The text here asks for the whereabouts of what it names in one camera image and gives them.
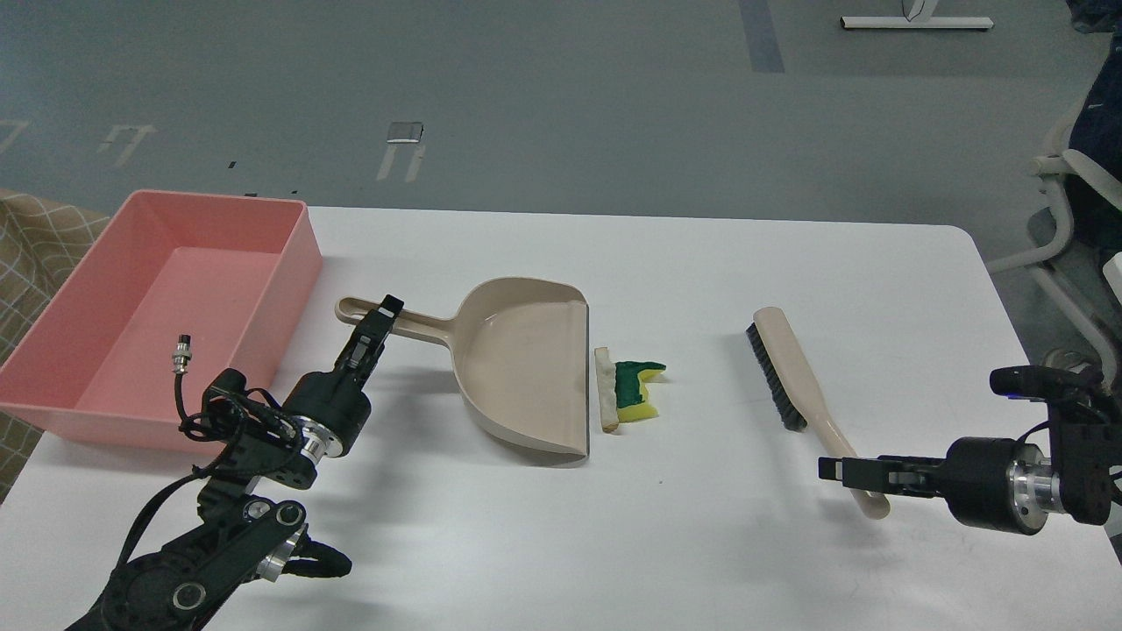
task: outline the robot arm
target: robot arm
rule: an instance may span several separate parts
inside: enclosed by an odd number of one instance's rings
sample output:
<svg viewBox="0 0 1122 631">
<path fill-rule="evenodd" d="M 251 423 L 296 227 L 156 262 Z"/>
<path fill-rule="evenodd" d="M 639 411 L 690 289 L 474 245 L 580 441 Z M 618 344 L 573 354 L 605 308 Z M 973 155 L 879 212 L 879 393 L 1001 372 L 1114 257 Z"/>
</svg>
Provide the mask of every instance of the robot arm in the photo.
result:
<svg viewBox="0 0 1122 631">
<path fill-rule="evenodd" d="M 202 411 L 183 409 L 182 379 L 191 340 L 173 354 L 180 430 L 197 441 L 226 443 L 205 467 L 156 494 L 137 515 L 109 583 L 71 631 L 185 631 L 202 629 L 242 583 L 280 574 L 338 577 L 350 571 L 346 555 L 309 536 L 307 513 L 294 501 L 252 494 L 264 476 L 309 488 L 327 457 L 347 455 L 370 414 L 362 393 L 404 308 L 387 295 L 355 327 L 334 367 L 307 373 L 283 405 L 266 391 L 246 388 L 238 371 L 223 371 L 203 394 Z M 260 394 L 265 402 L 251 396 Z M 159 506 L 175 491 L 208 479 L 199 493 L 202 524 L 159 551 L 130 558 Z"/>
<path fill-rule="evenodd" d="M 818 477 L 892 495 L 942 497 L 959 522 L 1036 534 L 1048 513 L 1101 525 L 1122 503 L 1110 467 L 1122 465 L 1122 413 L 1100 387 L 1102 374 L 1040 366 L 1000 368 L 995 394 L 1048 404 L 1048 420 L 1021 438 L 960 438 L 946 458 L 820 458 Z M 1050 458 L 1026 442 L 1047 429 Z"/>
</svg>

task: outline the brush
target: brush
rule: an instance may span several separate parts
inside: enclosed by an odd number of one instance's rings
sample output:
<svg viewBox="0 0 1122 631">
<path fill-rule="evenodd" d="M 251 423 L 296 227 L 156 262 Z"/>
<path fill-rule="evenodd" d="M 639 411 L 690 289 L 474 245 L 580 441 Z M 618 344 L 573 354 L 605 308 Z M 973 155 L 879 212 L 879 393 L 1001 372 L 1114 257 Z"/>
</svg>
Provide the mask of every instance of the brush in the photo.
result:
<svg viewBox="0 0 1122 631">
<path fill-rule="evenodd" d="M 808 426 L 831 458 L 856 458 L 857 454 L 838 429 L 826 406 L 826 397 L 810 369 L 807 356 L 799 346 L 794 331 L 782 309 L 765 307 L 752 316 L 753 323 L 745 331 L 752 351 L 767 378 L 772 400 L 783 419 L 783 427 L 803 431 Z M 883 519 L 889 514 L 889 500 L 880 493 L 850 488 L 861 512 L 868 519 Z"/>
</svg>

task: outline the gray floor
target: gray floor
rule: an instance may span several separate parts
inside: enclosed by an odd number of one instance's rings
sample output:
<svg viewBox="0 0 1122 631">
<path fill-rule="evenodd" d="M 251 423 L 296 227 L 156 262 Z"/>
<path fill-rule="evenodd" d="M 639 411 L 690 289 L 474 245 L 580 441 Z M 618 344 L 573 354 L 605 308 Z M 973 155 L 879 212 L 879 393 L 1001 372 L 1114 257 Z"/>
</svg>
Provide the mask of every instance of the gray floor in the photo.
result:
<svg viewBox="0 0 1122 631">
<path fill-rule="evenodd" d="M 1109 37 L 1072 29 L 1060 0 L 940 2 L 939 15 L 991 17 L 988 33 L 839 26 L 843 13 L 893 10 L 895 0 L 8 2 L 0 185 L 107 212 L 157 188 L 950 223 L 986 258 L 1027 247 L 1026 221 L 1045 200 L 1026 165 L 1086 93 Z M 769 33 L 783 72 L 749 57 Z M 386 171 L 394 120 L 424 122 L 424 153 L 402 147 Z M 1030 357 L 1083 347 L 1027 275 L 997 287 Z"/>
</svg>

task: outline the yellow sponge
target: yellow sponge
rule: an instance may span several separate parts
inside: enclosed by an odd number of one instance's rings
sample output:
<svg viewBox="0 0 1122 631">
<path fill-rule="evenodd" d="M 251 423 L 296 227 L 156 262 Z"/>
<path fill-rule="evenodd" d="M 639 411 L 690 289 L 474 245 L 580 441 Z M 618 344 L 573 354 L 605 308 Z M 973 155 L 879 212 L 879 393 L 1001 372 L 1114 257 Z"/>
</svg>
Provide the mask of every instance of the yellow sponge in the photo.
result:
<svg viewBox="0 0 1122 631">
<path fill-rule="evenodd" d="M 619 421 L 629 423 L 653 419 L 659 411 L 651 405 L 646 382 L 661 375 L 665 364 L 656 362 L 616 362 L 616 413 Z"/>
</svg>

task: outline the dustpan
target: dustpan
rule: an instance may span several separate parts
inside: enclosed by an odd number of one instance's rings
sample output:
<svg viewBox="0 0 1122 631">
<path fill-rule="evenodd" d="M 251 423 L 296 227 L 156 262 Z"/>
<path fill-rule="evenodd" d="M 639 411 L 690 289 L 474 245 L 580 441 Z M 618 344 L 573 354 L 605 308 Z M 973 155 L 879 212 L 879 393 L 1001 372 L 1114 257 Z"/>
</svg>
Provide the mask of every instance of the dustpan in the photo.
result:
<svg viewBox="0 0 1122 631">
<path fill-rule="evenodd" d="M 377 302 L 343 298 L 335 316 L 357 323 Z M 439 344 L 480 426 L 531 449 L 588 455 L 588 302 L 576 287 L 495 278 L 449 319 L 402 311 L 394 335 Z"/>
</svg>

